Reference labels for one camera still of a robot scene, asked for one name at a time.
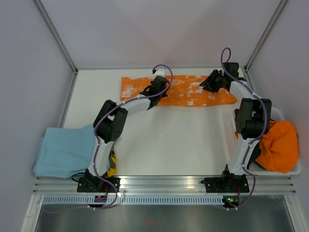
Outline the orange white tie-dye trousers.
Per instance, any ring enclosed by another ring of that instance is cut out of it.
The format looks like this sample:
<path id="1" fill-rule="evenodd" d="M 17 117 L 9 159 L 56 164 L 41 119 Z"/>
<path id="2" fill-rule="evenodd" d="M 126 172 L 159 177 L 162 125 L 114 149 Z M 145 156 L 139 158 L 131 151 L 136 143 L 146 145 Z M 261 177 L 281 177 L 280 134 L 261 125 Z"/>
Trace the orange white tie-dye trousers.
<path id="1" fill-rule="evenodd" d="M 160 106 L 217 106 L 235 104 L 237 98 L 222 88 L 217 93 L 211 93 L 199 86 L 207 75 L 175 75 L 167 97 L 160 100 Z M 137 96 L 148 85 L 152 77 L 130 78 L 122 77 L 120 100 L 125 101 Z"/>

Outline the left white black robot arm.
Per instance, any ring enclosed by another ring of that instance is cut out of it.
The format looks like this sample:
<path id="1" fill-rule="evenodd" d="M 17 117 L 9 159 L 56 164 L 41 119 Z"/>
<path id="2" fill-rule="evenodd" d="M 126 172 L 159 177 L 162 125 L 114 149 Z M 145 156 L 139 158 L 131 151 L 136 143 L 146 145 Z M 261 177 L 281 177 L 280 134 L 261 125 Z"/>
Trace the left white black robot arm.
<path id="1" fill-rule="evenodd" d="M 119 104 L 111 100 L 105 101 L 93 123 L 96 145 L 91 163 L 84 176 L 79 178 L 78 192 L 115 191 L 107 181 L 114 187 L 117 184 L 111 179 L 117 173 L 114 144 L 123 132 L 127 117 L 158 105 L 167 96 L 169 86 L 170 81 L 165 76 L 158 75 L 134 98 Z"/>

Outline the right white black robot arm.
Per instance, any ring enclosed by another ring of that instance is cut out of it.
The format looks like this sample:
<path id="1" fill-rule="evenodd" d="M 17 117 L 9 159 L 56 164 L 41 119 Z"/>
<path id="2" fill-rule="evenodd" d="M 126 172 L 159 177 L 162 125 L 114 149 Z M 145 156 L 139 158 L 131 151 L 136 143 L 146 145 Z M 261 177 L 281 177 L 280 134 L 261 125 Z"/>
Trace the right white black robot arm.
<path id="1" fill-rule="evenodd" d="M 206 177 L 201 183 L 207 193 L 248 193 L 247 175 L 249 167 L 257 159 L 260 139 L 270 126 L 272 103 L 257 96 L 239 76 L 239 64 L 225 62 L 222 70 L 213 70 L 200 86 L 203 90 L 217 93 L 224 88 L 240 102 L 234 110 L 235 126 L 238 133 L 236 151 L 225 166 L 220 177 Z"/>

